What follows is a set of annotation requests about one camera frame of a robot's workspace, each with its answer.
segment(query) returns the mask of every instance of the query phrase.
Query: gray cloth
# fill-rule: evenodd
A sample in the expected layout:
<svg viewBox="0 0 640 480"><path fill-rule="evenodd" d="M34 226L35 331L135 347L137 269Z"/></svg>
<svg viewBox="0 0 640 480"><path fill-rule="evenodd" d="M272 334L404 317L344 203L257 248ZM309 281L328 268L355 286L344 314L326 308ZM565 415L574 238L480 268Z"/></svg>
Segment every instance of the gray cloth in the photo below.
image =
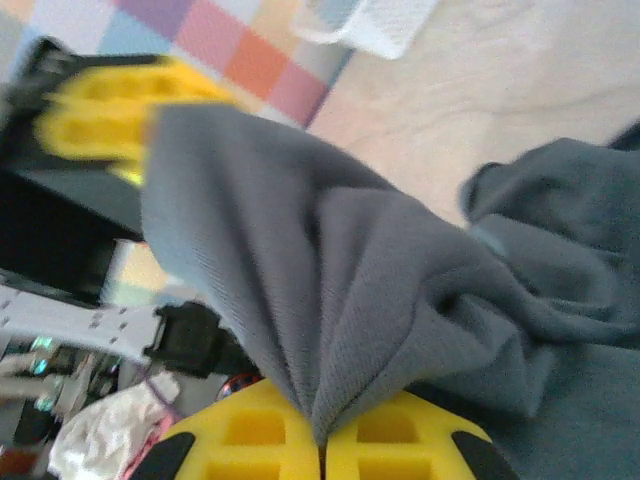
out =
<svg viewBox="0 0 640 480"><path fill-rule="evenodd" d="M637 154L561 140L486 168L469 234L304 132L206 105L155 128L147 241L318 442L421 381L526 479L640 477Z"/></svg>

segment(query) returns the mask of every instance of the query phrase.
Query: pink square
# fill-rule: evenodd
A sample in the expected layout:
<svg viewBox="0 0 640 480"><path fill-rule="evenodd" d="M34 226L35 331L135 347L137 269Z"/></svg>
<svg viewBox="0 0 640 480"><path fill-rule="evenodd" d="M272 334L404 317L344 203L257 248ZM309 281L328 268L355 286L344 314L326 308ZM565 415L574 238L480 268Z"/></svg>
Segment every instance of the pink square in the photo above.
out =
<svg viewBox="0 0 640 480"><path fill-rule="evenodd" d="M269 103L301 125L307 125L326 94L326 84L289 62L269 96Z"/></svg>
<svg viewBox="0 0 640 480"><path fill-rule="evenodd" d="M196 0L185 18L177 45L206 65L222 72L247 27L207 0Z"/></svg>

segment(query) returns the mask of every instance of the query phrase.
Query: hole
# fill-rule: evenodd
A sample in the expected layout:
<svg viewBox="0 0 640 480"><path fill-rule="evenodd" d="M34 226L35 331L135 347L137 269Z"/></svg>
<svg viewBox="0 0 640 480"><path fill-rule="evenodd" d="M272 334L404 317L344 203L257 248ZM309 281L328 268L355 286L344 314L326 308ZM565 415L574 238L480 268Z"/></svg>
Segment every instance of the hole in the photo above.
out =
<svg viewBox="0 0 640 480"><path fill-rule="evenodd" d="M213 463L207 469L207 480L278 480L280 465L249 464L224 465Z"/></svg>
<svg viewBox="0 0 640 480"><path fill-rule="evenodd" d="M123 78L118 92L122 98L136 98L140 95L140 84L134 78Z"/></svg>
<svg viewBox="0 0 640 480"><path fill-rule="evenodd" d="M358 421L360 443L416 443L418 432L411 419L399 410L377 409Z"/></svg>
<svg viewBox="0 0 640 480"><path fill-rule="evenodd" d="M431 464L424 459L368 458L358 460L360 480L433 480Z"/></svg>
<svg viewBox="0 0 640 480"><path fill-rule="evenodd" d="M90 100L108 99L109 93L107 91L107 83L99 80L94 80L89 88L87 88L85 96Z"/></svg>
<svg viewBox="0 0 640 480"><path fill-rule="evenodd" d="M162 97L170 97L175 94L176 88L170 77L157 77L154 84L154 93Z"/></svg>
<svg viewBox="0 0 640 480"><path fill-rule="evenodd" d="M284 420L276 412L244 412L231 418L226 445L282 445Z"/></svg>
<svg viewBox="0 0 640 480"><path fill-rule="evenodd" d="M91 140L91 132L83 122L72 120L67 123L64 138L71 144L86 144Z"/></svg>
<svg viewBox="0 0 640 480"><path fill-rule="evenodd" d="M118 122L110 119L96 120L93 124L94 131L98 133L103 142L113 144L120 140L122 131Z"/></svg>

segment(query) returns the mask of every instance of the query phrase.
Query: pink cloth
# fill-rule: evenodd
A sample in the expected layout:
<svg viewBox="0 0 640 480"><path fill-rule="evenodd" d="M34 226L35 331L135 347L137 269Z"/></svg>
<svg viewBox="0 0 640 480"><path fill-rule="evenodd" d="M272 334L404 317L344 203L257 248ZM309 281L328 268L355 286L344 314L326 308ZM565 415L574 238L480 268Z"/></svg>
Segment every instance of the pink cloth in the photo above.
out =
<svg viewBox="0 0 640 480"><path fill-rule="evenodd" d="M135 472L136 468L138 468L138 466L142 463L142 460L144 460L144 457L147 456L147 454L153 448L153 446L160 441L162 436L165 433L167 433L169 428L171 428L171 426L174 423L175 422L171 415L167 415L158 423L156 423L155 428L151 430L151 432L149 433L149 436L147 437L147 441L145 442L144 446L138 452L138 454L133 458L133 460L131 460L131 463L123 473L122 480L128 480L131 477L131 475L133 475L133 472Z"/></svg>

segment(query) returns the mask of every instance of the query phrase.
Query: yellow plastic part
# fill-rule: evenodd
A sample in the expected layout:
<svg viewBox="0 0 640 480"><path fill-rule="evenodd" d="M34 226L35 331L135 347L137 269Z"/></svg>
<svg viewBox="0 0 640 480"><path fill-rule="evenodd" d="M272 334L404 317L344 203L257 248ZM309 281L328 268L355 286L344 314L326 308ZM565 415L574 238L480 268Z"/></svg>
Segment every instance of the yellow plastic part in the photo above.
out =
<svg viewBox="0 0 640 480"><path fill-rule="evenodd" d="M410 393L361 416L327 444L325 480L473 480L451 434L489 437ZM263 380L176 424L196 441L176 480L320 480L308 422Z"/></svg>
<svg viewBox="0 0 640 480"><path fill-rule="evenodd" d="M490 441L477 425L407 392L331 437L327 480L474 480L451 438L456 431Z"/></svg>
<svg viewBox="0 0 640 480"><path fill-rule="evenodd" d="M43 148L68 160L116 159L113 173L137 186L144 181L157 105L236 103L230 92L171 57L149 65L88 68L51 99L55 107L34 122Z"/></svg>
<svg viewBox="0 0 640 480"><path fill-rule="evenodd" d="M174 425L196 441L176 480L318 480L311 427L270 381L234 393Z"/></svg>

